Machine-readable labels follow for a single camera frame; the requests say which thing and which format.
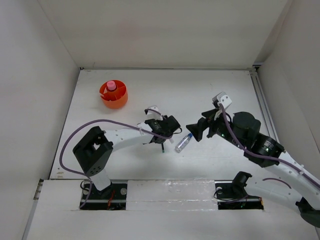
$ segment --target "plastic bottle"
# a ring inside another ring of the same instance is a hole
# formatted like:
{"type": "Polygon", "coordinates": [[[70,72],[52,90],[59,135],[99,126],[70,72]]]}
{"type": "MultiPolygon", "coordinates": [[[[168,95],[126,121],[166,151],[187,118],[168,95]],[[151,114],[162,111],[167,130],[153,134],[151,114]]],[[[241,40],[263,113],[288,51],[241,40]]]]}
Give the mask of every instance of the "plastic bottle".
{"type": "Polygon", "coordinates": [[[182,138],[182,140],[175,146],[175,151],[177,153],[180,153],[185,148],[185,146],[187,146],[187,144],[190,142],[191,138],[192,138],[192,133],[189,133],[184,138],[182,138]]]}

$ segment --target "pink object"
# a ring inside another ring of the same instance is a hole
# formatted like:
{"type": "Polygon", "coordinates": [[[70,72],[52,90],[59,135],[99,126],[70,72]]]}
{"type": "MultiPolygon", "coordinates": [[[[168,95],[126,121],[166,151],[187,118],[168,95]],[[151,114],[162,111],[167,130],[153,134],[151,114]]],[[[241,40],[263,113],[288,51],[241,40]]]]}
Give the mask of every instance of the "pink object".
{"type": "Polygon", "coordinates": [[[107,81],[106,87],[109,91],[114,91],[117,88],[117,85],[114,81],[107,81]]]}

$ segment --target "white wall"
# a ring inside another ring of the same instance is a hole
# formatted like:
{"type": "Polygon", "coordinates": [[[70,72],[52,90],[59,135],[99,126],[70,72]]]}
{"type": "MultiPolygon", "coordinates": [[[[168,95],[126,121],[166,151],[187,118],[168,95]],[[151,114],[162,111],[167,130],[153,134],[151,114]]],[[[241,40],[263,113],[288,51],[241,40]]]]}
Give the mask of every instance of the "white wall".
{"type": "Polygon", "coordinates": [[[294,0],[259,69],[281,143],[320,178],[320,1],[294,0]]]}
{"type": "Polygon", "coordinates": [[[79,71],[36,0],[0,1],[0,238],[22,238],[79,71]]]}
{"type": "Polygon", "coordinates": [[[252,66],[290,1],[39,0],[78,66],[229,69],[252,66]]]}

